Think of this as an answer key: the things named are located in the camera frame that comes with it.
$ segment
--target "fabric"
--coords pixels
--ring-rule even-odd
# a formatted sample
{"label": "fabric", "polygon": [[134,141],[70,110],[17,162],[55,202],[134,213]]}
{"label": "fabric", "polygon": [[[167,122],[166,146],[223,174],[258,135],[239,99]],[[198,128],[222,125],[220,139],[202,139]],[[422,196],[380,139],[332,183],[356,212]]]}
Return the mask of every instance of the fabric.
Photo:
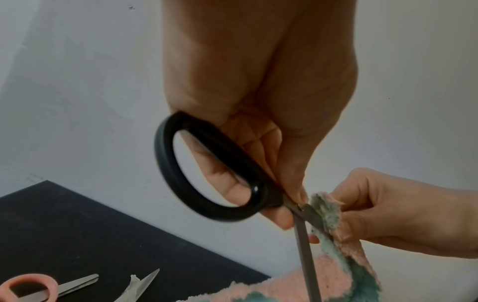
{"label": "fabric", "polygon": [[[312,196],[311,206],[330,233],[340,221],[340,203],[327,193]],[[324,302],[378,302],[380,283],[359,241],[334,242],[325,233],[312,230],[321,241],[323,255],[314,259]],[[187,302],[309,302],[302,269],[255,285],[232,284],[212,295],[191,297]]]}

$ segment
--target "hand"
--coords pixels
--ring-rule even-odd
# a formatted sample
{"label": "hand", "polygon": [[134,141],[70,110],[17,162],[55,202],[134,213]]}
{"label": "hand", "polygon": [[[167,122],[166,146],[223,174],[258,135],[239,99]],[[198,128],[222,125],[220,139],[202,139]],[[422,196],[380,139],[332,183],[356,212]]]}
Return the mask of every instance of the hand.
{"label": "hand", "polygon": [[[305,169],[357,81],[354,0],[165,0],[164,91],[172,111],[218,127],[296,202]],[[193,139],[203,174],[228,201],[249,188]],[[263,214],[288,229],[289,210]]]}
{"label": "hand", "polygon": [[355,169],[331,195],[344,203],[335,237],[437,256],[478,258],[478,192]]}

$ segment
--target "pink scissor handle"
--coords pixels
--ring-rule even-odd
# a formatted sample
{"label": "pink scissor handle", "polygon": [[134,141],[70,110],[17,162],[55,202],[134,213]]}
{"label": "pink scissor handle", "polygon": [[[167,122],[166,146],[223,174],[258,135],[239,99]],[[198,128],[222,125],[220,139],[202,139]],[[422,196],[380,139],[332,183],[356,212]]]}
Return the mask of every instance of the pink scissor handle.
{"label": "pink scissor handle", "polygon": [[50,293],[50,297],[46,302],[55,302],[58,299],[58,283],[55,279],[42,274],[26,274],[11,278],[0,285],[0,302],[18,302],[19,299],[11,291],[11,287],[20,283],[43,284]]}

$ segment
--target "white wall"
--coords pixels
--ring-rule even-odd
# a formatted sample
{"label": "white wall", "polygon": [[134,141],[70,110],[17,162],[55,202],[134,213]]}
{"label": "white wall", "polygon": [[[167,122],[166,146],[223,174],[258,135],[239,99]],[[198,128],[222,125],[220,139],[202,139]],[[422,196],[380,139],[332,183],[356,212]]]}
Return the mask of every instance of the white wall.
{"label": "white wall", "polygon": [[[359,2],[358,89],[312,160],[309,192],[332,190],[357,166],[478,189],[477,12],[475,0]],[[167,115],[159,15],[157,0],[3,1],[0,196],[48,179],[284,274],[299,265],[292,233],[261,217],[204,219],[176,200],[157,170],[152,138]],[[208,190],[182,145],[179,153]],[[385,301],[478,296],[477,262],[365,248]]]}

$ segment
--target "black scissor handle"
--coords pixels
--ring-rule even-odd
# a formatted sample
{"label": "black scissor handle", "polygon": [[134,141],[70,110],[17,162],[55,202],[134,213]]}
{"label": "black scissor handle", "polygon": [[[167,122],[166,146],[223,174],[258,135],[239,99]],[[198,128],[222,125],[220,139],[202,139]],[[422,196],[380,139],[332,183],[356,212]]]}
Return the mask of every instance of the black scissor handle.
{"label": "black scissor handle", "polygon": [[[249,201],[242,206],[217,204],[199,193],[184,176],[174,154],[173,138],[185,130],[193,135],[211,154],[231,171],[244,179],[251,188]],[[177,112],[159,126],[154,140],[156,161],[166,182],[189,208],[198,214],[222,221],[246,219],[262,209],[282,205],[282,192],[269,175],[236,143],[212,124]]]}

